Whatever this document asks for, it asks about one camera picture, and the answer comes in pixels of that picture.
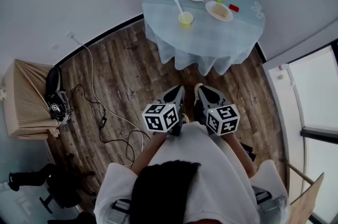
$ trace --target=white cable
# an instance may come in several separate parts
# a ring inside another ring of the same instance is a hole
[[[107,108],[107,107],[105,106],[105,104],[103,104],[103,103],[101,102],[101,100],[96,96],[96,93],[95,93],[95,90],[94,90],[94,80],[93,80],[93,76],[94,76],[94,59],[93,59],[93,55],[91,54],[90,49],[89,49],[88,47],[86,47],[84,44],[81,44],[81,43],[80,43],[73,35],[71,35],[70,37],[71,37],[77,44],[79,44],[79,45],[85,47],[85,48],[89,51],[90,59],[91,59],[91,89],[92,89],[92,91],[93,91],[93,94],[94,94],[96,100],[98,100],[98,102],[101,103],[101,104],[103,105],[103,107],[104,107],[106,110],[108,110],[111,114],[113,114],[114,116],[116,116],[116,117],[118,117],[118,118],[120,118],[120,119],[122,119],[122,120],[125,120],[125,121],[128,122],[128,123],[130,123],[131,125],[133,125],[133,126],[139,131],[139,133],[141,134],[141,137],[142,137],[142,149],[141,149],[141,152],[142,152],[142,151],[143,151],[143,142],[144,142],[144,140],[143,140],[143,134],[142,134],[141,130],[140,130],[136,125],[134,125],[131,121],[129,121],[129,120],[127,120],[126,118],[123,118],[123,117],[121,117],[121,116],[118,116],[117,114],[115,114],[114,112],[112,112],[112,111],[111,111],[109,108]]]

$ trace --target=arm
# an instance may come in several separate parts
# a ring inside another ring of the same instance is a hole
[[[255,175],[256,170],[254,167],[253,162],[251,161],[249,155],[247,152],[244,150],[236,136],[231,133],[231,134],[225,134],[221,136],[231,147],[239,161],[241,162],[242,166],[245,169],[245,172],[247,173],[248,177],[251,178]]]
[[[136,158],[133,163],[131,170],[139,176],[141,170],[149,165],[150,161],[157,153],[158,149],[162,146],[165,139],[167,137],[167,133],[156,133],[152,136],[150,141],[147,143],[143,152]]]

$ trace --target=power outlet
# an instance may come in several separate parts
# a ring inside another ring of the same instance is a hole
[[[75,33],[73,33],[72,31],[70,31],[66,36],[68,38],[72,39],[73,37],[75,37]]]

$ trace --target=yellow cup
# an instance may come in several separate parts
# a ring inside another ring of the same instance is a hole
[[[194,20],[194,17],[189,12],[183,12],[182,14],[179,14],[179,21],[183,28],[187,29],[190,27],[191,22]]]

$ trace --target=fiducial marker cube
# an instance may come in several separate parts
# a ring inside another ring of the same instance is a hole
[[[179,122],[175,104],[149,104],[142,117],[151,132],[168,132]]]
[[[218,136],[237,130],[240,115],[235,105],[208,109],[206,125]]]

